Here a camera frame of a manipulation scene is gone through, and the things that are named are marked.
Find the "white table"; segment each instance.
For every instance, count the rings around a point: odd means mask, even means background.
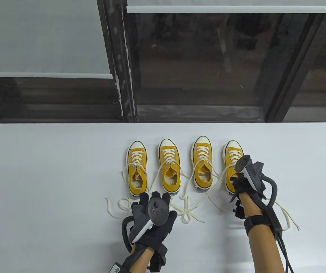
[[[265,163],[277,200],[302,228],[283,234],[295,272],[326,272],[326,123],[212,123],[0,125],[0,273],[103,273],[123,262],[121,221],[107,214],[104,197],[124,215],[116,202],[125,196],[127,148],[137,139],[145,144],[151,183],[163,138],[176,143],[191,174],[190,148],[201,135],[210,138],[220,172],[232,139]],[[194,204],[204,194],[190,185],[189,196]],[[232,206],[224,190],[215,198]],[[178,196],[175,203],[183,205]],[[210,202],[194,213],[206,223],[177,219],[164,242],[163,273],[254,272],[241,220]]]

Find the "sneaker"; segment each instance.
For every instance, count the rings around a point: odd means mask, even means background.
[[[126,154],[128,166],[128,184],[133,198],[147,190],[147,150],[140,141],[135,141]]]
[[[158,158],[162,167],[163,188],[170,195],[176,195],[181,186],[179,174],[179,153],[170,139],[164,139],[158,146]]]
[[[194,168],[194,183],[199,191],[207,191],[212,185],[212,146],[210,140],[199,137],[191,149],[191,160]]]
[[[241,148],[240,144],[235,141],[229,141],[223,151],[222,158],[224,160],[225,168],[232,164],[235,164],[242,156],[244,155],[244,151]],[[235,172],[235,167],[228,168],[226,171],[226,191],[228,194],[233,195],[235,193],[235,189],[232,185],[232,182],[237,178],[237,173]]]

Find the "wrist strap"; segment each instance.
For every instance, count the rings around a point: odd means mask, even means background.
[[[253,216],[249,216],[248,218],[246,218],[246,220],[244,221],[244,227],[246,230],[246,235],[249,236],[249,231],[257,225],[266,225],[266,226],[270,226],[270,221],[268,219],[268,217],[264,216],[264,215],[253,215]]]

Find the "shoe toe cap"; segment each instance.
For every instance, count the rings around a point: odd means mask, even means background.
[[[166,138],[166,139],[162,140],[162,142],[160,143],[160,146],[175,146],[175,144],[172,142],[172,140]]]
[[[210,141],[208,140],[208,138],[205,137],[205,136],[200,136],[197,139],[196,143],[207,143],[207,144],[211,144]]]
[[[240,144],[237,141],[235,141],[235,140],[229,141],[229,143],[227,144],[227,147],[228,148],[241,149]]]
[[[130,146],[131,149],[145,149],[144,145],[140,141],[135,141],[133,144]]]

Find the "white shoelace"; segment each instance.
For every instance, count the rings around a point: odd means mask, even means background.
[[[128,183],[127,181],[125,181],[125,177],[127,177],[127,170],[129,168],[129,166],[135,166],[140,167],[142,170],[144,170],[145,173],[146,169],[143,167],[142,165],[142,161],[143,161],[143,151],[133,151],[131,153],[131,161],[132,163],[128,163],[127,165],[125,165],[124,169],[123,169],[123,181],[124,181],[124,185],[125,185],[125,189],[126,189],[126,194],[127,194],[127,198],[121,198],[118,202],[118,206],[119,208],[121,208],[124,211],[128,212],[128,216],[130,216],[130,212],[131,212],[131,205],[132,203],[135,201],[134,199],[132,199],[130,196],[130,192],[129,192],[129,188],[128,188]],[[110,210],[111,208],[111,201],[107,198],[105,198],[106,202],[107,202],[107,212],[110,214],[111,217],[116,218],[116,219],[124,219],[125,217],[119,217],[114,215],[114,213],[112,213],[112,211]],[[122,204],[122,201],[126,201],[128,203],[128,205],[124,205]]]
[[[236,162],[243,156],[243,153],[241,151],[231,150],[227,152],[229,155],[229,160],[231,161],[231,164],[235,165]]]
[[[211,203],[217,207],[220,211],[222,212],[226,212],[226,213],[231,213],[231,211],[229,211],[228,209],[225,209],[225,208],[221,208],[220,206],[218,206],[217,204],[215,204],[215,202],[211,199],[211,195],[212,193],[216,190],[216,189],[219,189],[219,185],[222,184],[222,178],[224,176],[224,174],[226,174],[226,171],[235,166],[235,163],[237,162],[238,159],[240,159],[240,157],[242,156],[241,152],[240,151],[229,151],[230,155],[231,155],[231,158],[230,158],[230,161],[232,162],[231,165],[227,166],[223,172],[219,175],[215,170],[214,168],[212,167],[212,163],[210,160],[208,160],[208,151],[206,148],[207,147],[204,147],[205,149],[203,149],[202,147],[199,147],[198,149],[202,149],[200,150],[200,155],[199,155],[199,161],[195,164],[194,168],[193,168],[193,172],[192,172],[192,175],[190,177],[188,177],[186,174],[184,174],[180,164],[175,160],[175,152],[174,152],[174,149],[167,149],[167,150],[163,150],[163,156],[164,156],[164,159],[165,161],[159,166],[158,168],[158,172],[157,172],[157,175],[155,176],[154,180],[153,180],[153,183],[152,185],[149,187],[149,185],[147,185],[147,188],[148,188],[148,194],[151,194],[152,190],[153,190],[153,186],[155,184],[155,182],[157,181],[158,179],[158,176],[160,174],[160,171],[162,169],[162,167],[164,166],[164,164],[167,164],[167,163],[170,163],[170,162],[174,162],[175,164],[177,164],[179,166],[179,169],[181,171],[180,175],[188,178],[188,181],[185,185],[185,188],[184,188],[184,192],[183,192],[183,195],[181,195],[179,198],[181,200],[184,200],[185,204],[184,204],[184,208],[176,205],[176,204],[173,204],[172,202],[172,199],[171,199],[171,202],[170,202],[170,208],[173,208],[174,210],[177,211],[177,215],[178,216],[182,216],[182,222],[184,224],[188,224],[190,223],[190,221],[192,220],[192,218],[194,218],[195,220],[197,220],[198,222],[202,222],[204,223],[203,220],[200,220],[195,214],[192,213],[192,211],[196,208],[198,208],[199,206],[201,206],[207,199],[209,199],[211,201]],[[207,161],[210,166],[212,167],[212,170],[215,174],[213,174],[215,177],[218,177],[216,183],[211,186],[210,190],[206,191],[205,192],[205,197],[202,198],[200,201],[198,201],[192,208],[189,208],[189,196],[187,195],[186,196],[186,193],[187,193],[187,188],[188,188],[188,185],[189,183],[191,182],[191,180],[193,179],[193,176],[195,174],[195,169],[196,169],[196,166],[201,163],[202,161]],[[128,169],[128,166],[130,165],[135,165],[136,166],[140,166],[142,169],[143,166],[138,163],[138,162],[133,162],[133,163],[130,163],[130,164],[127,164],[123,170],[123,178],[124,178],[124,185],[125,185],[125,188],[126,188],[126,192],[127,192],[127,198],[121,198],[118,202],[118,206],[120,207],[121,210],[123,211],[127,211],[128,212],[128,216],[130,215],[130,211],[131,211],[131,204],[135,201],[134,199],[131,199],[130,198],[130,194],[129,194],[129,189],[128,189],[128,184],[126,183],[125,181],[125,176],[126,176],[126,170]],[[106,201],[107,201],[107,212],[110,214],[111,217],[113,218],[116,218],[116,219],[124,219],[125,217],[119,217],[119,216],[116,216],[114,215],[110,208],[111,208],[111,202],[109,199],[105,198]],[[126,201],[127,202],[127,205],[125,206],[124,204],[122,204],[122,201]],[[286,229],[283,229],[283,231],[286,231],[288,229],[290,229],[291,227],[291,224],[290,224],[290,220],[294,223],[294,225],[296,226],[297,230],[300,231],[300,227],[299,225],[294,221],[294,219],[291,217],[291,215],[289,214],[289,212],[284,209],[280,204],[278,204],[277,202],[275,202],[281,209],[283,215],[285,216],[285,220],[287,222],[287,228]]]

